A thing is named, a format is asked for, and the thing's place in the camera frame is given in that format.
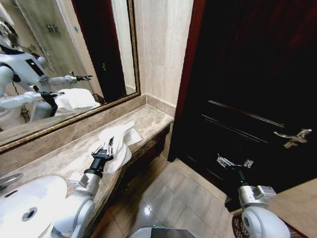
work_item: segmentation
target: tiled floor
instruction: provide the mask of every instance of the tiled floor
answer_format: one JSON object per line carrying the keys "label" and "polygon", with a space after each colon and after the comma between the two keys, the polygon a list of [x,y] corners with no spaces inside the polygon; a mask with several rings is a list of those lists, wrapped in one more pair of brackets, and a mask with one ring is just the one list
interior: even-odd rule
{"label": "tiled floor", "polygon": [[92,237],[130,237],[156,225],[192,230],[204,238],[234,238],[224,200],[221,191],[180,160],[158,157],[114,199]]}

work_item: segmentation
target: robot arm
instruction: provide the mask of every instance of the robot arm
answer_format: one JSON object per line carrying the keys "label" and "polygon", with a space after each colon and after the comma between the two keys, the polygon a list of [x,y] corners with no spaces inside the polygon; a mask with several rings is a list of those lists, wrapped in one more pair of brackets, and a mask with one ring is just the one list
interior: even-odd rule
{"label": "robot arm", "polygon": [[72,75],[66,75],[64,77],[55,77],[55,78],[49,78],[48,83],[51,86],[61,85],[64,83],[77,83],[79,81],[89,81],[91,80],[91,75],[85,75],[85,76],[74,76],[74,72],[70,72]]}
{"label": "robot arm", "polygon": [[73,84],[73,83],[77,83],[77,79],[76,79],[76,77],[66,75],[64,77],[49,78],[48,83],[51,86],[61,85],[61,84],[65,84],[65,83]]}
{"label": "robot arm", "polygon": [[66,201],[54,221],[54,228],[50,238],[60,238],[71,235],[71,238],[81,238],[85,228],[92,218],[95,204],[94,197],[99,188],[99,181],[103,177],[105,163],[113,159],[113,138],[107,147],[102,144],[92,152],[94,158],[90,168],[84,173],[73,173],[68,179],[75,187],[73,194]]}
{"label": "robot arm", "polygon": [[13,71],[7,66],[0,66],[0,98],[4,96],[5,87],[12,82]]}
{"label": "robot arm", "polygon": [[251,168],[253,161],[246,160],[244,165],[236,165],[218,155],[217,162],[225,169],[230,168],[238,172],[241,183],[238,191],[243,209],[242,221],[250,238],[290,238],[285,223],[266,209],[268,201],[276,196],[274,189],[267,186],[250,186],[242,173],[243,169]]}
{"label": "robot arm", "polygon": [[12,109],[19,108],[27,103],[33,103],[37,100],[43,100],[40,93],[26,92],[23,95],[14,96],[10,99],[2,100],[0,108]]}

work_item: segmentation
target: gold mirror frame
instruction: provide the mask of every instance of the gold mirror frame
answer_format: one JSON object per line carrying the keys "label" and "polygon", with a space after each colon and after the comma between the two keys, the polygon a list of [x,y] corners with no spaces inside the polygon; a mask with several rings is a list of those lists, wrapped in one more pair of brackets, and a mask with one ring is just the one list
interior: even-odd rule
{"label": "gold mirror frame", "polygon": [[106,109],[112,108],[120,103],[126,102],[132,98],[135,98],[135,97],[141,95],[140,80],[139,80],[139,62],[138,62],[138,51],[137,51],[136,29],[135,29],[135,16],[134,16],[134,2],[133,2],[133,0],[127,0],[127,4],[128,4],[129,25],[130,25],[130,33],[131,33],[130,36],[131,36],[131,45],[132,45],[132,57],[133,57],[133,67],[134,67],[134,78],[135,78],[136,92],[128,95],[125,98],[119,99],[115,102],[101,105],[101,106],[94,108],[94,109],[91,109],[90,111],[87,111],[85,113],[82,113],[82,114],[76,115],[72,118],[63,120],[63,121],[61,121],[61,122],[59,122],[59,123],[57,123],[49,128],[44,128],[44,129],[35,131],[35,132],[28,134],[24,137],[21,137],[19,139],[8,142],[8,143],[0,146],[0,154],[3,154],[9,150],[12,150],[12,149],[18,147],[18,146],[21,146],[23,144],[31,142],[39,137],[50,134],[50,133],[57,131],[59,129],[62,129],[68,125],[76,123],[80,120],[83,120],[87,117],[90,117],[94,114],[97,114],[97,113],[102,112]]}

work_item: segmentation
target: faucet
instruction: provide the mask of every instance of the faucet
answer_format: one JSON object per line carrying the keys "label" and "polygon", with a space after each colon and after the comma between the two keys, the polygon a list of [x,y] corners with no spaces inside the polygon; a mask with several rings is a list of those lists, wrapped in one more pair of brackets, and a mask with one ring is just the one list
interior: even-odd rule
{"label": "faucet", "polygon": [[5,178],[0,178],[0,191],[22,178],[23,174],[14,174]]}

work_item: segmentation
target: sink drain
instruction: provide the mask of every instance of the sink drain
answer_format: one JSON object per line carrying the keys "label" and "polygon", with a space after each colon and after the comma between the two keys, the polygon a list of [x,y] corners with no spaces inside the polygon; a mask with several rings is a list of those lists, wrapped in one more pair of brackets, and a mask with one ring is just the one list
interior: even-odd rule
{"label": "sink drain", "polygon": [[26,222],[28,220],[30,220],[32,217],[35,216],[35,214],[37,213],[38,209],[36,207],[32,207],[29,210],[27,210],[23,216],[22,216],[22,221]]}

